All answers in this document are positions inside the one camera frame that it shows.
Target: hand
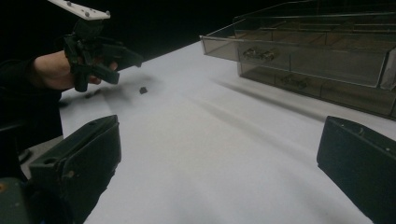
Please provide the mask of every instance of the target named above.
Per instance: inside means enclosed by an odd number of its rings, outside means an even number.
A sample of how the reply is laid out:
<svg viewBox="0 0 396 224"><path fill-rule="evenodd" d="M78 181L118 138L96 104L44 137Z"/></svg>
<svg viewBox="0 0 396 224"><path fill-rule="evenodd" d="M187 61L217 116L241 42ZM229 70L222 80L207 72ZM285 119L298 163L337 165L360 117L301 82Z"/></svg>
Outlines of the hand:
<svg viewBox="0 0 396 224"><path fill-rule="evenodd" d="M112 63L109 68L117 69L117 63ZM29 80L38 88L54 90L67 90L74 88L74 75L70 73L70 64L64 51L37 57L32 63L32 72ZM101 83L98 77L90 76L90 83Z"/></svg>

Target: white table surface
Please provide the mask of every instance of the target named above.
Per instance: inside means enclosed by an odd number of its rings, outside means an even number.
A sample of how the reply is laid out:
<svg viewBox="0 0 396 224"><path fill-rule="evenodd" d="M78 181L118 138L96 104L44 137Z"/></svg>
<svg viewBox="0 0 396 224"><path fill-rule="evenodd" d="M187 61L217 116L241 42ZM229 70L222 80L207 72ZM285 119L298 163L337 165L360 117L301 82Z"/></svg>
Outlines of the white table surface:
<svg viewBox="0 0 396 224"><path fill-rule="evenodd" d="M372 223L318 168L324 121L396 139L395 121L241 78L200 42L62 101L64 136L120 122L122 161L86 223Z"/></svg>

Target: black wall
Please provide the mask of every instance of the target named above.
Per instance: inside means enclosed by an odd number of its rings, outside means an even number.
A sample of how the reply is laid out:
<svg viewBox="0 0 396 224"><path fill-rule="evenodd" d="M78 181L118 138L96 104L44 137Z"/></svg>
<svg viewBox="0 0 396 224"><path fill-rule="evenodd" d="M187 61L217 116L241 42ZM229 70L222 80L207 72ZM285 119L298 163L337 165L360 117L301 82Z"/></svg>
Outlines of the black wall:
<svg viewBox="0 0 396 224"><path fill-rule="evenodd" d="M232 23L234 16L275 1L72 0L110 11L102 36L122 41L149 60L199 41ZM78 17L47 0L1 1L0 60L25 59L55 51L54 40L71 34Z"/></svg>

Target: black sleeve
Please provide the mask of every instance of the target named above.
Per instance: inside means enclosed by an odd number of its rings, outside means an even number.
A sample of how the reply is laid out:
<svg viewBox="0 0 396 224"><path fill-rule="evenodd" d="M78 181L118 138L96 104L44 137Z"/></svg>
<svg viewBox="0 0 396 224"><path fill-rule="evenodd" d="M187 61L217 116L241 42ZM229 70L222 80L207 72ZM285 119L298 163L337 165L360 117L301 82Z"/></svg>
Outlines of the black sleeve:
<svg viewBox="0 0 396 224"><path fill-rule="evenodd" d="M32 61L0 64L0 177L20 177L11 154L63 134L58 108L62 92L30 83Z"/></svg>

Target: clear plastic organizer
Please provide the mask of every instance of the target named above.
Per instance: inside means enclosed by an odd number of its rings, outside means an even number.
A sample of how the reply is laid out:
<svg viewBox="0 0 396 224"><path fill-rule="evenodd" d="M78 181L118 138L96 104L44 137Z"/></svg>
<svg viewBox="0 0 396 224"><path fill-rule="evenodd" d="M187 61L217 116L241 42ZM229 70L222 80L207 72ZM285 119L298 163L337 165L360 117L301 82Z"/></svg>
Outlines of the clear plastic organizer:
<svg viewBox="0 0 396 224"><path fill-rule="evenodd" d="M241 77L396 119L396 3L284 3L201 42L205 55L238 62Z"/></svg>

